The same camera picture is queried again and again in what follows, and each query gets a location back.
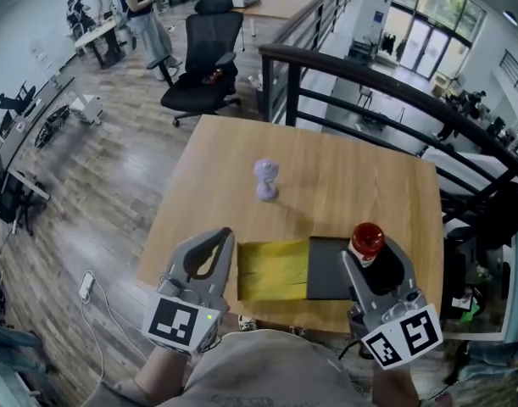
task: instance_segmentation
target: power adapter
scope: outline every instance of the power adapter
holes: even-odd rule
[[[95,278],[92,275],[92,273],[87,272],[83,276],[83,280],[81,281],[81,286],[80,286],[80,298],[82,301],[84,301],[84,302],[89,301],[89,293],[92,290],[92,285],[94,282],[95,282]]]

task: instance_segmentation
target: person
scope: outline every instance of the person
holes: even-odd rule
[[[148,62],[153,62],[169,55],[165,63],[169,67],[170,76],[175,75],[181,60],[173,56],[172,42],[168,31],[166,31],[153,11],[153,3],[157,0],[120,1],[123,10],[128,13],[128,26],[131,28],[132,33],[142,39],[148,55]],[[155,68],[155,76],[158,80],[164,80],[159,68]]]
[[[45,374],[46,364],[29,359],[22,354],[17,347],[42,350],[42,341],[33,333],[19,332],[17,330],[0,327],[0,365],[6,365],[17,372],[36,372]]]
[[[78,0],[69,0],[68,11],[66,14],[66,19],[69,22],[70,28],[74,32],[75,39],[77,40],[81,35],[85,34],[88,30],[94,29],[97,25],[95,21],[87,14],[86,11],[91,10],[90,6],[86,6]],[[81,29],[76,29],[77,26],[81,26],[83,28],[83,32],[81,33]],[[120,50],[120,46],[117,43],[117,37],[115,36],[114,30],[110,30],[103,35],[103,38],[106,40],[108,44],[108,51],[106,52],[106,57],[111,58],[114,61],[119,61],[122,58],[122,53]]]
[[[98,4],[98,20],[107,20],[111,16],[114,15],[114,11],[112,8],[112,2],[114,0],[97,0]],[[125,40],[127,42],[131,42],[132,50],[136,50],[136,37],[131,34],[131,31],[126,26],[126,23],[122,23],[118,25],[121,33],[124,35]]]
[[[114,387],[101,382],[84,407],[426,405],[420,404],[407,368],[383,371],[374,362],[370,402],[357,393],[342,363],[326,347],[286,332],[254,330],[256,324],[245,320],[240,327],[248,331],[230,333],[206,352],[183,390],[188,358],[156,347],[132,380]]]
[[[496,344],[471,341],[460,345],[454,371],[445,379],[445,383],[467,382],[475,376],[506,377],[516,371],[518,342]]]
[[[74,33],[75,39],[77,40],[81,35],[85,34],[90,27],[95,26],[95,22],[86,12],[91,8],[83,4],[81,0],[69,0],[66,5],[66,20],[69,23],[70,29],[72,29],[72,32]]]

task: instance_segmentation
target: green object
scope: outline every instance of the green object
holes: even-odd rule
[[[473,315],[475,315],[479,309],[480,309],[480,307],[479,307],[479,304],[477,304],[477,300],[472,299],[470,311],[462,314],[462,318],[460,318],[460,321],[461,322],[470,322],[471,320],[473,320]]]

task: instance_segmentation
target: white cable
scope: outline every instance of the white cable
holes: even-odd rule
[[[114,318],[114,315],[112,314],[112,310],[111,308],[109,307],[109,303],[108,303],[108,296],[106,295],[106,291],[104,291],[104,288],[103,286],[100,284],[100,282],[98,281],[97,277],[95,276],[95,273],[93,273],[91,270],[88,270],[86,271],[85,273],[83,273],[83,277],[81,278],[81,283],[80,283],[80,286],[81,284],[83,283],[83,279],[85,279],[85,276],[86,274],[89,273],[93,279],[95,280],[95,282],[98,284],[98,287],[101,289],[101,291],[103,292],[103,296],[104,296],[104,302],[106,303],[106,308],[108,309],[108,313],[109,313],[109,316],[112,318],[112,321],[115,323],[115,325],[120,329],[121,333],[123,333],[123,336],[125,337],[125,339],[128,341],[128,343],[130,345],[132,345],[132,347],[144,358],[144,360],[147,360],[148,358],[146,357],[146,355],[134,344],[132,343],[132,341],[129,339],[129,337],[127,336],[127,334],[125,333],[125,330],[123,330],[123,327],[121,327],[120,323],[117,322],[117,320]],[[100,348],[100,343],[98,343],[98,340],[97,340],[97,336],[95,335],[95,331],[93,330],[92,326],[89,324],[89,322],[87,321],[86,319],[86,316],[84,315],[83,313],[83,305],[84,304],[88,304],[90,301],[91,301],[91,297],[89,296],[89,294],[87,294],[86,298],[83,299],[83,298],[80,298],[80,308],[81,308],[81,317],[83,318],[83,321],[86,322],[87,324],[87,327],[89,327],[89,330],[91,331],[92,333],[92,337],[93,339],[95,340],[95,344],[97,345],[98,347],[98,350],[100,351],[100,365],[101,365],[101,374],[100,374],[100,378],[98,378],[98,382],[101,382],[103,377],[104,377],[104,353],[103,353],[103,350]],[[129,323],[128,321],[126,321],[130,326],[132,326],[135,330],[139,331],[136,327],[134,327],[131,323]]]

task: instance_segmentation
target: glass door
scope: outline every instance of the glass door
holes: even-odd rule
[[[419,66],[417,66],[417,74],[430,78],[432,72],[436,68],[437,61],[442,56],[443,50],[447,46],[448,36],[446,33],[434,29],[430,36],[430,40],[426,45],[426,50],[422,55]]]
[[[408,41],[405,45],[404,55],[400,64],[409,70],[413,70],[417,59],[421,55],[422,48],[425,46],[426,39],[430,34],[431,27],[421,20],[413,20]]]

